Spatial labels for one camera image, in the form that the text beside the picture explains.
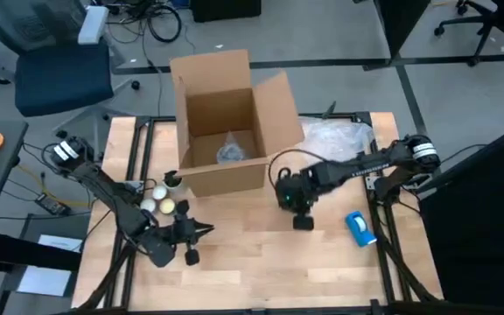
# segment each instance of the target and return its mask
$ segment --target white paper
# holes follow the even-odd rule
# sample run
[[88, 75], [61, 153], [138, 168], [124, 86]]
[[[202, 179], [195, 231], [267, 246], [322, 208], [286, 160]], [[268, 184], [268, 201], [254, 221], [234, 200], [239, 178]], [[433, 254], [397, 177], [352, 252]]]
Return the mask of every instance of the white paper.
[[[41, 235], [38, 244], [79, 252], [82, 240], [51, 235]], [[23, 274], [18, 292], [46, 294], [63, 297], [71, 271], [28, 266]]]

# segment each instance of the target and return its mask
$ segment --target office chair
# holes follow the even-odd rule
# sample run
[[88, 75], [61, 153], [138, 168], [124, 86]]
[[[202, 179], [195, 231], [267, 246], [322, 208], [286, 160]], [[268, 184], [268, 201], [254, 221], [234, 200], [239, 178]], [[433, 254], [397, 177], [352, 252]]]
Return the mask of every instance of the office chair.
[[106, 7], [85, 9], [78, 0], [0, 0], [0, 41], [18, 54], [16, 72], [1, 75], [0, 68], [0, 80], [14, 81], [18, 111], [30, 117], [86, 108], [52, 132], [67, 137], [67, 126], [91, 116], [99, 154], [99, 123], [134, 115], [106, 105], [127, 86], [140, 87], [135, 80], [111, 87], [110, 51], [115, 66], [124, 60], [107, 45], [107, 16]]
[[445, 32], [445, 25], [455, 25], [455, 24], [466, 24], [466, 23], [482, 23], [483, 26], [478, 31], [478, 35], [481, 35], [481, 41], [479, 42], [478, 49], [476, 53], [467, 61], [468, 66], [474, 67], [480, 63], [480, 53], [483, 49], [484, 44], [489, 38], [489, 33], [493, 27], [497, 27], [499, 30], [504, 32], [504, 0], [493, 0], [497, 4], [497, 10], [491, 11], [484, 6], [475, 3], [470, 0], [458, 0], [458, 14], [464, 15], [468, 8], [467, 6], [473, 7], [480, 16], [477, 17], [462, 17], [455, 18], [452, 20], [443, 21], [435, 29], [435, 36], [441, 36]]

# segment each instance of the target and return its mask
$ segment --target plastic bag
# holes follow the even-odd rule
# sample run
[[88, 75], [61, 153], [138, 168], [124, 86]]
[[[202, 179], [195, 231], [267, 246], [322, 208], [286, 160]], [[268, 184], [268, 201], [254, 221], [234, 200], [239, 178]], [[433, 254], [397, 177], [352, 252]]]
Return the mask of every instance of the plastic bag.
[[[373, 129], [365, 123], [301, 117], [304, 141], [298, 148], [335, 161], [347, 161], [364, 151], [375, 139]], [[309, 162], [318, 162], [307, 157]]]
[[235, 136], [229, 131], [225, 144], [217, 151], [217, 163], [225, 164], [247, 159], [246, 152], [236, 142]]

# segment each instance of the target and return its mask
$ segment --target wooden table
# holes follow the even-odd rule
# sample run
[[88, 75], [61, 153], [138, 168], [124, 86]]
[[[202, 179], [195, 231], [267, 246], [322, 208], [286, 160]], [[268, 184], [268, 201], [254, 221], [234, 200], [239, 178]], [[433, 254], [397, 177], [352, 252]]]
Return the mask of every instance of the wooden table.
[[[372, 113], [371, 118], [379, 148], [398, 138], [391, 113]], [[124, 180], [134, 124], [135, 118], [112, 121], [102, 168], [114, 180]], [[178, 167], [176, 129], [175, 122], [155, 126], [148, 177], [161, 179], [164, 172]], [[139, 152], [143, 152], [145, 134], [143, 130]], [[142, 157], [137, 157], [136, 170], [141, 163]], [[283, 165], [291, 165], [295, 171], [306, 162], [300, 154], [289, 154], [277, 160], [274, 170]], [[201, 262], [186, 266], [181, 248], [166, 268], [159, 269], [138, 254], [129, 304], [132, 311], [359, 306], [368, 305], [372, 298], [386, 304], [376, 246], [359, 248], [344, 223], [354, 210], [367, 219], [370, 216], [362, 178], [351, 179], [320, 199], [312, 209], [315, 230], [311, 232], [292, 229], [292, 214], [277, 207], [267, 177], [263, 189], [189, 200], [190, 217], [215, 225], [197, 247]], [[417, 207], [415, 198], [406, 192], [401, 200]], [[97, 202], [89, 228], [106, 211]], [[405, 262], [440, 298], [421, 219], [405, 206], [395, 205], [393, 211]], [[171, 222], [162, 214], [158, 219], [162, 224]], [[115, 233], [110, 215], [88, 238], [73, 307], [87, 300], [106, 273]], [[389, 259], [388, 263], [400, 298], [396, 269]], [[118, 281], [116, 304], [122, 285]]]

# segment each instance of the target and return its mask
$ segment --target cardboard box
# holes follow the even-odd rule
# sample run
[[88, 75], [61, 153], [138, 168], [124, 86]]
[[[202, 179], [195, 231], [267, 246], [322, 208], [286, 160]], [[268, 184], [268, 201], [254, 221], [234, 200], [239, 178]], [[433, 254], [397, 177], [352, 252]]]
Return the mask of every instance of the cardboard box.
[[[197, 197], [260, 188], [268, 156], [305, 138], [287, 74], [252, 87], [245, 50], [171, 61], [179, 171]], [[217, 163], [233, 133], [249, 159]]]

